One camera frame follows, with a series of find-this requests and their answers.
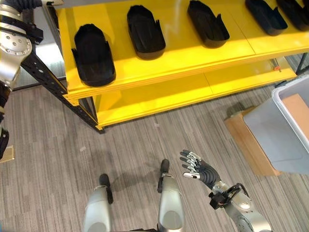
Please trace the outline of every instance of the shelf board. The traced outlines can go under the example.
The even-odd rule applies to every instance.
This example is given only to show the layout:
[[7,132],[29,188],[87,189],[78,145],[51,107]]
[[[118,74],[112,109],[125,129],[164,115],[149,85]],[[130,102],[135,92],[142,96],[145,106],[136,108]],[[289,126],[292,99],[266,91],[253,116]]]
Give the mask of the shelf board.
[[[276,0],[265,1],[272,9],[278,6]],[[297,2],[304,6],[302,0]],[[269,36],[263,31],[247,9],[244,0],[228,0],[226,7],[257,56],[271,56],[279,52],[280,56],[287,56],[309,51],[309,31],[299,31],[294,27],[280,7],[279,12],[288,24],[288,28],[278,36]]]
[[260,61],[97,95],[98,128],[296,77],[284,58],[278,63],[281,72]]
[[[270,5],[275,0],[267,0]],[[129,0],[59,9],[58,19],[68,82],[64,97],[73,105],[78,99],[109,91],[155,84],[199,73],[309,51],[309,32],[289,28],[276,37],[266,35],[245,7],[244,0],[204,1],[221,13],[230,40],[216,49],[205,48],[187,15],[188,0]],[[160,20],[166,51],[160,58],[141,60],[134,51],[126,22],[132,5],[143,4]],[[80,81],[71,48],[79,27],[94,23],[109,41],[116,80],[103,87],[88,87]]]
[[[160,20],[166,50],[160,58],[141,60],[135,54],[128,33],[126,15],[130,6],[143,4]],[[68,82],[68,100],[90,97],[104,92],[158,83],[185,77],[215,67],[234,65],[254,51],[224,4],[207,1],[215,14],[221,13],[230,33],[222,47],[210,49],[202,42],[187,15],[188,0],[129,0],[59,9],[58,19]],[[116,80],[104,87],[87,87],[80,81],[71,48],[79,27],[93,23],[105,34],[111,46]]]

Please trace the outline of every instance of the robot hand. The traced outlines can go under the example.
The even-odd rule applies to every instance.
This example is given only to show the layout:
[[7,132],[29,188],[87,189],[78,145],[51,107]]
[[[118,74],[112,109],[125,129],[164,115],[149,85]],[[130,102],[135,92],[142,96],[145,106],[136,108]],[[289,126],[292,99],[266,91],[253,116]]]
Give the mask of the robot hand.
[[194,152],[183,150],[180,154],[184,156],[180,159],[189,164],[183,164],[184,168],[190,170],[183,174],[184,177],[200,180],[210,189],[221,180],[217,171]]
[[210,205],[214,209],[224,208],[239,232],[272,231],[267,220],[255,209],[253,201],[242,184],[237,183],[229,187],[221,180],[217,171],[200,156],[188,150],[183,150],[180,154],[184,156],[180,159],[186,162],[183,167],[189,170],[183,173],[183,176],[200,180],[209,187],[212,190],[209,194]]

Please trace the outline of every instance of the gray carpet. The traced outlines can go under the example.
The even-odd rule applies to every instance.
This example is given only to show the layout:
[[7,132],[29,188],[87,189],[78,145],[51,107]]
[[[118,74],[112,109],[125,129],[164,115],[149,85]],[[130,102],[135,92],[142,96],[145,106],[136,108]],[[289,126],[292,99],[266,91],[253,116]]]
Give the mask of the gray carpet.
[[272,87],[207,101],[107,128],[99,135],[43,87],[13,92],[3,126],[16,159],[0,165],[0,223],[5,232],[78,232],[84,208],[101,173],[114,191],[113,230],[155,228],[159,165],[183,193],[186,231],[233,232],[224,210],[209,206],[209,191],[184,179],[179,151],[191,149],[222,179],[243,183],[276,232],[309,231],[309,177],[255,176],[224,125],[238,102],[258,105]]

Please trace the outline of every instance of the metal bracket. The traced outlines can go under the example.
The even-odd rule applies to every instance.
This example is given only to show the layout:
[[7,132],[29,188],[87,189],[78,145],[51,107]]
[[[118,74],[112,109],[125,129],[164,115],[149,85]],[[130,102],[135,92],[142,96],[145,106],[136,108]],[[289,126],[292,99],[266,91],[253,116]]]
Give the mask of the metal bracket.
[[58,98],[63,104],[77,114],[84,122],[95,129],[99,133],[104,130],[97,128],[98,122],[83,106],[73,106],[64,97],[67,89],[60,83],[56,76],[48,69],[48,67],[40,60],[40,58],[32,51],[31,54],[21,63],[21,66],[32,75],[41,85]]

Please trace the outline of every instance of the robotic arm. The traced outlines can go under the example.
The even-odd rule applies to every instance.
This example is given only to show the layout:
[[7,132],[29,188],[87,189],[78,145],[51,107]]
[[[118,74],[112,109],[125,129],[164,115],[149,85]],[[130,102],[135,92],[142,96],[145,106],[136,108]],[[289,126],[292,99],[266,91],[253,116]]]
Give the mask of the robotic arm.
[[[43,40],[43,31],[22,21],[24,9],[59,5],[62,0],[0,0],[0,123],[4,106],[20,73],[20,64],[30,55],[32,44]],[[0,159],[9,141],[9,132],[0,127]]]
[[242,184],[237,183],[229,187],[221,180],[217,171],[200,156],[187,150],[183,150],[180,154],[183,156],[180,159],[186,163],[183,167],[189,170],[183,176],[200,180],[209,187],[210,205],[214,209],[223,208],[233,219],[239,232],[272,232],[269,223],[256,210]]

